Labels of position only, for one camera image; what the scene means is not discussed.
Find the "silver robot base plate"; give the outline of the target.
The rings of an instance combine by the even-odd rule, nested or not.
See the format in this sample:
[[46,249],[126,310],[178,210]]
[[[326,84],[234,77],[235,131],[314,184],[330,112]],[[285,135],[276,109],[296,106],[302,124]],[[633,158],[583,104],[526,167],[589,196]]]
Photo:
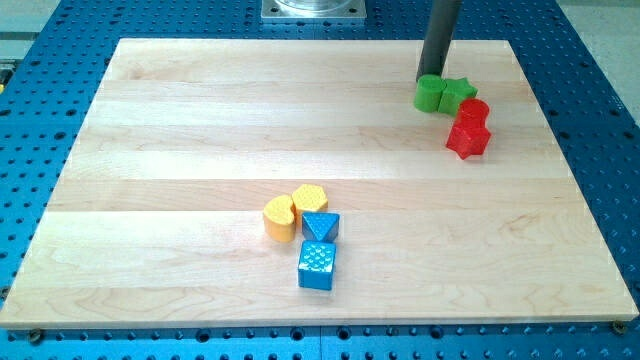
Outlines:
[[365,19],[365,0],[262,0],[261,17],[289,19]]

